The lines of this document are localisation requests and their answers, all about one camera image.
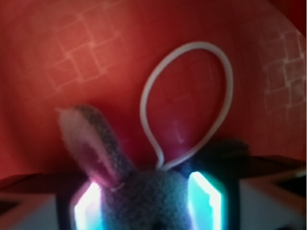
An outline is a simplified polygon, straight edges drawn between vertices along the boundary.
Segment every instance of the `white string loop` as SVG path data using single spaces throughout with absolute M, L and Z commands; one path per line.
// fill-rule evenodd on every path
M 183 55 L 186 52 L 195 50 L 195 49 L 204 49 L 207 51 L 210 51 L 214 53 L 221 61 L 224 71 L 225 71 L 225 77 L 226 77 L 226 92 L 225 92 L 225 98 L 224 98 L 224 104 L 222 106 L 222 109 L 215 120 L 214 124 L 211 126 L 210 130 L 206 133 L 206 135 L 193 147 L 191 148 L 188 152 L 183 154 L 182 156 L 171 160 L 170 162 L 164 164 L 164 154 L 163 151 L 158 144 L 157 140 L 155 139 L 149 124 L 147 120 L 147 111 L 146 111 L 146 106 L 147 106 L 147 101 L 148 101 L 148 96 L 149 93 L 154 85 L 155 80 L 158 78 L 158 76 L 161 74 L 161 72 L 177 57 Z M 143 89 L 142 95 L 141 95 L 141 103 L 140 103 L 140 118 L 141 118 L 141 124 L 144 129 L 144 132 L 150 141 L 151 145 L 153 146 L 156 155 L 158 157 L 158 161 L 156 164 L 156 168 L 161 168 L 163 170 L 168 170 L 183 161 L 187 160 L 188 158 L 192 157 L 202 146 L 204 146 L 209 139 L 214 135 L 216 130 L 220 127 L 224 119 L 226 118 L 226 115 L 228 113 L 228 110 L 231 105 L 232 101 L 232 96 L 233 96 L 233 90 L 234 90 L 234 84 L 233 84 L 233 73 L 232 73 L 232 68 L 231 64 L 226 56 L 226 54 L 218 47 L 215 45 L 212 45 L 207 42 L 191 42 L 191 43 L 186 43 L 174 51 L 172 51 L 170 54 L 168 54 L 157 66 L 156 68 L 152 71 L 151 75 L 149 76 L 145 87 Z

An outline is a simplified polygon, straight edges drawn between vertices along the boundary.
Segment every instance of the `glowing light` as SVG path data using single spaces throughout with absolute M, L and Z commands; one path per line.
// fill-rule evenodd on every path
M 199 172 L 193 172 L 189 177 L 188 200 L 195 230 L 222 229 L 222 195 Z
M 100 198 L 100 187 L 96 183 L 91 183 L 74 207 L 77 230 L 102 229 Z

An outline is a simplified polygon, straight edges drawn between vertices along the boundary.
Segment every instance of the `stuffed bunny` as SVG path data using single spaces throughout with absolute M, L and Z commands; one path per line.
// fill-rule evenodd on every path
M 136 170 L 93 107 L 60 110 L 59 123 L 66 148 L 102 188 L 105 229 L 191 229 L 186 178 L 171 170 Z

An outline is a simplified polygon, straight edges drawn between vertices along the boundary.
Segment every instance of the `pink inner ear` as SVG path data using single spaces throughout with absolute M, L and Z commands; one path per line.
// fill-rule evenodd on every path
M 118 185 L 116 176 L 105 166 L 105 163 L 99 161 L 96 150 L 87 143 L 81 145 L 80 153 L 78 154 L 77 162 L 86 171 L 92 180 L 105 187 L 115 187 Z

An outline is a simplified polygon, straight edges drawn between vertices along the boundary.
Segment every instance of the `red wall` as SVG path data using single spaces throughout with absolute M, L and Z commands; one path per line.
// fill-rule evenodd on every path
M 73 169 L 55 108 L 79 103 L 103 111 L 136 164 L 154 165 L 142 88 L 194 40 L 219 46 L 233 66 L 233 104 L 215 137 L 306 159 L 306 39 L 264 0 L 2 0 L 0 31 L 0 177 Z M 148 114 L 167 160 L 208 130 L 223 90 L 221 64 L 206 52 L 160 76 Z
M 269 0 L 279 9 L 306 37 L 306 1 L 305 0 Z

